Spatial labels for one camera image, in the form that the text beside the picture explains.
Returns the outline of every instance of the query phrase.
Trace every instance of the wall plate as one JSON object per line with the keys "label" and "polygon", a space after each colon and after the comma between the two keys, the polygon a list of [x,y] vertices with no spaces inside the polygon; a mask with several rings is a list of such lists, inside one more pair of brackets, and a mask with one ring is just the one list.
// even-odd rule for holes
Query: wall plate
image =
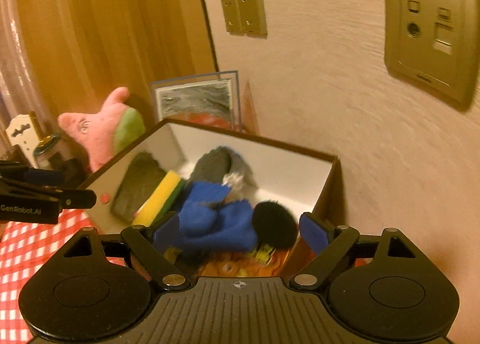
{"label": "wall plate", "polygon": [[221,0],[226,30],[231,34],[241,34],[240,11],[238,0]]}
{"label": "wall plate", "polygon": [[385,65],[459,103],[474,93],[480,0],[385,0]]}
{"label": "wall plate", "polygon": [[238,0],[238,6],[243,33],[267,35],[263,0]]}

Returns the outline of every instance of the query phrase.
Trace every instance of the plush toy eye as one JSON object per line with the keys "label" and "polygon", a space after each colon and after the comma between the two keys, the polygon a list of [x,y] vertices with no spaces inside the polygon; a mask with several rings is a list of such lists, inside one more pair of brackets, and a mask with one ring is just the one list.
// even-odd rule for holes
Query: plush toy eye
{"label": "plush toy eye", "polygon": [[86,119],[82,119],[80,122],[78,122],[78,131],[82,134],[87,134],[89,125],[90,125],[90,121]]}

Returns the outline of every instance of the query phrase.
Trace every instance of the wooden panel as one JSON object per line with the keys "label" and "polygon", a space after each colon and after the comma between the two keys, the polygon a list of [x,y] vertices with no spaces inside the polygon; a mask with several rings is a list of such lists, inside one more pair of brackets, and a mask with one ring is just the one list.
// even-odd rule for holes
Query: wooden panel
{"label": "wooden panel", "polygon": [[52,114],[98,112],[112,89],[127,86],[129,104],[151,127],[152,81],[215,69],[201,0],[190,0],[187,13],[185,1],[18,0],[25,47]]}

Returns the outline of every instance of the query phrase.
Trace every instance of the triangular cutout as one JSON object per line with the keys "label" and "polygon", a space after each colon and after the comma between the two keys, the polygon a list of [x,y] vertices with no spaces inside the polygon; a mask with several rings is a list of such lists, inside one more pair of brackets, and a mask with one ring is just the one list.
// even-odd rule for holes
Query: triangular cutout
{"label": "triangular cutout", "polygon": [[80,256],[91,256],[92,246],[87,236],[81,237],[74,246],[72,246],[67,253],[66,258],[77,258]]}
{"label": "triangular cutout", "polygon": [[391,258],[415,258],[415,255],[398,237],[392,237],[390,239],[388,256]]}

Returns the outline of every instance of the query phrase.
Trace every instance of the yellow sponge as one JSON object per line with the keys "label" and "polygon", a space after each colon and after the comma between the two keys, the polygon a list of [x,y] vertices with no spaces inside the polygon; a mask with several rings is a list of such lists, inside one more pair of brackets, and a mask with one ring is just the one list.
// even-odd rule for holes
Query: yellow sponge
{"label": "yellow sponge", "polygon": [[178,174],[170,170],[158,187],[155,188],[147,202],[140,207],[132,225],[150,226],[167,200],[169,200],[170,195],[182,181],[183,179]]}

